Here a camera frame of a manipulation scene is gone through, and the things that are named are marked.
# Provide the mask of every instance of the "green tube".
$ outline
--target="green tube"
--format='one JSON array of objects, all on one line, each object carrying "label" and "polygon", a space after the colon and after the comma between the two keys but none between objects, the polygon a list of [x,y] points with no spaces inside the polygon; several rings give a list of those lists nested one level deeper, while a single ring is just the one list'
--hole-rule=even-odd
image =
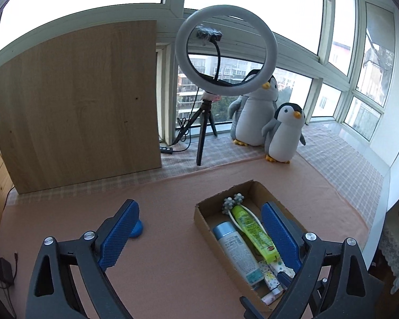
[{"label": "green tube", "polygon": [[279,257],[279,253],[269,235],[263,231],[254,218],[241,206],[234,206],[231,212],[245,235],[251,240],[263,258],[265,258],[266,262],[268,264],[274,262]]}]

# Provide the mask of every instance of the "ring light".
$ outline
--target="ring light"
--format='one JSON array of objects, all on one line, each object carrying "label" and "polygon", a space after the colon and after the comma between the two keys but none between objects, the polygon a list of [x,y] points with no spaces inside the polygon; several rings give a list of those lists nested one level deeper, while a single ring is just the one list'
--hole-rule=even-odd
[{"label": "ring light", "polygon": [[[262,69],[254,78],[233,86],[222,86],[218,82],[212,83],[198,75],[188,57],[188,39],[194,28],[203,20],[220,15],[241,18],[254,27],[263,37],[266,44],[266,58]],[[176,36],[176,58],[180,69],[196,86],[216,95],[245,95],[258,87],[272,76],[277,64],[278,46],[272,31],[257,15],[241,7],[231,5],[217,5],[203,8],[190,15],[182,24]]]}]

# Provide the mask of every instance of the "brown cardboard box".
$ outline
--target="brown cardboard box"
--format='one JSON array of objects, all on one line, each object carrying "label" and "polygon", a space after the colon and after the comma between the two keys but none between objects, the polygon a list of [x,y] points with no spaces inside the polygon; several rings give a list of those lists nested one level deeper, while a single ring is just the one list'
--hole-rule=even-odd
[{"label": "brown cardboard box", "polygon": [[[241,193],[245,198],[243,205],[249,208],[259,219],[261,219],[261,208],[266,202],[274,202],[278,205],[282,213],[288,218],[295,221],[298,226],[305,232],[304,227],[295,219],[295,217],[263,186],[257,181],[250,180],[248,182],[238,184],[232,188],[216,194],[206,200],[197,204],[195,208],[194,221],[195,225],[198,227],[202,236],[209,244],[211,250],[215,256],[222,263],[227,274],[236,284],[239,291],[247,297],[251,303],[260,312],[271,312],[277,306],[281,298],[277,299],[275,302],[266,306],[262,301],[262,297],[269,293],[267,286],[262,285],[257,290],[253,290],[251,286],[242,278],[235,267],[232,265],[229,258],[225,255],[220,244],[216,240],[212,230],[213,228],[225,221],[230,221],[229,216],[222,213],[222,204],[224,198],[233,197],[235,193]],[[263,258],[257,256],[253,253],[257,260],[260,261]]]}]

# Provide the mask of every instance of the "silver bolt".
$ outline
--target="silver bolt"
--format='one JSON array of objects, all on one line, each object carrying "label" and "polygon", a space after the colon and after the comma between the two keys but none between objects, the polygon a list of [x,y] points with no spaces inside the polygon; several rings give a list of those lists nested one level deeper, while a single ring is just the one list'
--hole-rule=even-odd
[{"label": "silver bolt", "polygon": [[348,237],[346,242],[350,246],[356,245],[356,240],[353,237]]},{"label": "silver bolt", "polygon": [[84,240],[92,240],[94,238],[94,231],[88,231],[84,234]]},{"label": "silver bolt", "polygon": [[315,241],[316,240],[316,234],[315,233],[306,233],[306,238],[309,241]]},{"label": "silver bolt", "polygon": [[46,246],[49,246],[49,245],[51,245],[52,243],[53,243],[53,237],[49,236],[49,237],[46,237],[46,238],[44,239],[44,244],[45,244]]}]

